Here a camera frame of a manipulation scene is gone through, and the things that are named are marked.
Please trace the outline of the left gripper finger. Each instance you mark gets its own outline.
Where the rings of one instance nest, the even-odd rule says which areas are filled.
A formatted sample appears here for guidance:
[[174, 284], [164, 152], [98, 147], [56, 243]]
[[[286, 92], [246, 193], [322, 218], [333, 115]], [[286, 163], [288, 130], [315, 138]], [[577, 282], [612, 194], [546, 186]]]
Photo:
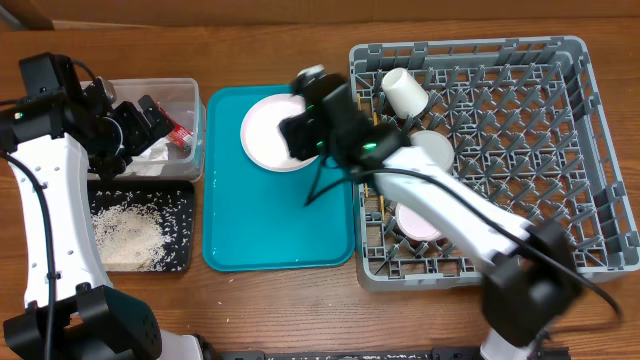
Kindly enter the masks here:
[[175, 128], [173, 121], [159, 108], [148, 108], [148, 121], [150, 131], [155, 138], [166, 137]]
[[139, 100], [138, 104], [141, 108], [142, 113], [146, 118], [158, 118], [160, 111], [155, 103], [155, 101], [147, 94], [143, 95]]

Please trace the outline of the red snack wrapper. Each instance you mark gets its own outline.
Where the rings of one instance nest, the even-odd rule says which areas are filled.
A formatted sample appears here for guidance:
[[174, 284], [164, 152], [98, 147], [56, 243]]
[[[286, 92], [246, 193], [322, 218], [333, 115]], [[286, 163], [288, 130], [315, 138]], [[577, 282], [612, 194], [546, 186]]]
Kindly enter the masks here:
[[166, 136], [167, 140], [182, 151], [190, 151], [193, 145], [193, 133], [176, 122], [162, 107], [159, 107], [159, 110], [174, 125], [173, 130]]

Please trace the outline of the white napkin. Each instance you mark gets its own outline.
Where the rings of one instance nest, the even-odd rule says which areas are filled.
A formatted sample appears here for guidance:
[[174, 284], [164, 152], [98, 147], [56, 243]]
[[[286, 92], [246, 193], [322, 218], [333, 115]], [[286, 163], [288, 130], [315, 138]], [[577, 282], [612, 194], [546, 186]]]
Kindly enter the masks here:
[[133, 157], [134, 162], [149, 162], [149, 161], [164, 161], [169, 157], [168, 145], [170, 144], [167, 138], [161, 138], [156, 141], [151, 147], [146, 149], [138, 156]]

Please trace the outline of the wooden chopstick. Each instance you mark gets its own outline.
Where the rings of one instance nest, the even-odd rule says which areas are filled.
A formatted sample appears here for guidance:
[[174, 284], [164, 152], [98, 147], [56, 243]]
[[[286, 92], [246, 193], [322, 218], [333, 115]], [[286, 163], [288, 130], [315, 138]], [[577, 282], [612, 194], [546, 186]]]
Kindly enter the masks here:
[[[379, 125], [380, 120], [376, 111], [372, 113], [372, 118], [373, 118], [374, 126]], [[384, 223], [385, 216], [386, 216], [385, 199], [384, 199], [384, 196], [380, 193], [378, 194], [378, 202], [379, 202], [379, 210], [381, 213], [381, 221]]]
[[[356, 94], [356, 100], [357, 100], [357, 108], [360, 111], [362, 110], [362, 102], [361, 102], [361, 97], [359, 94]], [[365, 200], [368, 197], [368, 193], [369, 193], [369, 188], [368, 188], [368, 184], [365, 182], [363, 183], [363, 188], [364, 188], [364, 195], [365, 195]]]

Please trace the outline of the cream cup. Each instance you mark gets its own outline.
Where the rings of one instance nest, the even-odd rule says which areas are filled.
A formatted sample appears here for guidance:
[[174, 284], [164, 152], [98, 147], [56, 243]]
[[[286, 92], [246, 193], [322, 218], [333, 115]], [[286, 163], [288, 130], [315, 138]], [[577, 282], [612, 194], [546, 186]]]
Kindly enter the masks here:
[[401, 119], [424, 113], [429, 95], [405, 68], [395, 68], [382, 79], [382, 90], [396, 116]]

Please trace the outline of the small grey-white bowl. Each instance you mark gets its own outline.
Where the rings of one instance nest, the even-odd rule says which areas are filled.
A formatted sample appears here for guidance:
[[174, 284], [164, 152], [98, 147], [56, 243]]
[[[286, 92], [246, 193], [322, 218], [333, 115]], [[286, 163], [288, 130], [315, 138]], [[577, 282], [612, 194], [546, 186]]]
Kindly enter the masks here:
[[422, 148], [443, 171], [452, 171], [455, 153], [444, 135], [436, 131], [422, 130], [413, 133], [410, 139], [413, 145]]

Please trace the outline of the white round plate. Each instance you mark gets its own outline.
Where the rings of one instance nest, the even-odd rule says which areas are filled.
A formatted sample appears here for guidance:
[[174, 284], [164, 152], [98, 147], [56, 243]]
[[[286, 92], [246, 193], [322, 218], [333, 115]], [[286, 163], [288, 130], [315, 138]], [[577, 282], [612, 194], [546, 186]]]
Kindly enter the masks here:
[[304, 112], [301, 96], [276, 94], [268, 96], [246, 113], [240, 130], [246, 155], [258, 166], [272, 172], [292, 172], [311, 164], [317, 156], [301, 161], [289, 155], [286, 141], [278, 125], [286, 118]]

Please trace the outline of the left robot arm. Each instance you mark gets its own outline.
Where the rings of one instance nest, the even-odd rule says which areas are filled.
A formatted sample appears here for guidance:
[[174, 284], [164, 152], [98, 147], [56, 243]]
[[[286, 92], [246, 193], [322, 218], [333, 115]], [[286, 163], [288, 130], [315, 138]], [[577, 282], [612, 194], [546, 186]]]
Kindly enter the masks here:
[[1, 113], [1, 156], [22, 202], [29, 272], [25, 312], [4, 322], [7, 346], [23, 359], [208, 359], [197, 335], [159, 327], [151, 308], [113, 288], [90, 223], [87, 175], [99, 154], [139, 155], [162, 137], [149, 118], [134, 134], [116, 102], [177, 78], [40, 86]]

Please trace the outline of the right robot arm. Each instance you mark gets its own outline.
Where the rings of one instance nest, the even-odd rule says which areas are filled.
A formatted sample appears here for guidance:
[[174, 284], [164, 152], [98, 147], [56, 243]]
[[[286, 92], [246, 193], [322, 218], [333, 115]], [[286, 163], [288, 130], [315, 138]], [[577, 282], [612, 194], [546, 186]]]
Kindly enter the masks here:
[[332, 157], [346, 180], [408, 207], [471, 259], [490, 326], [480, 358], [532, 358], [543, 332], [581, 295], [583, 279], [559, 223], [533, 224], [487, 201], [396, 126], [374, 125], [356, 110], [336, 119], [303, 113], [278, 130], [292, 157]]

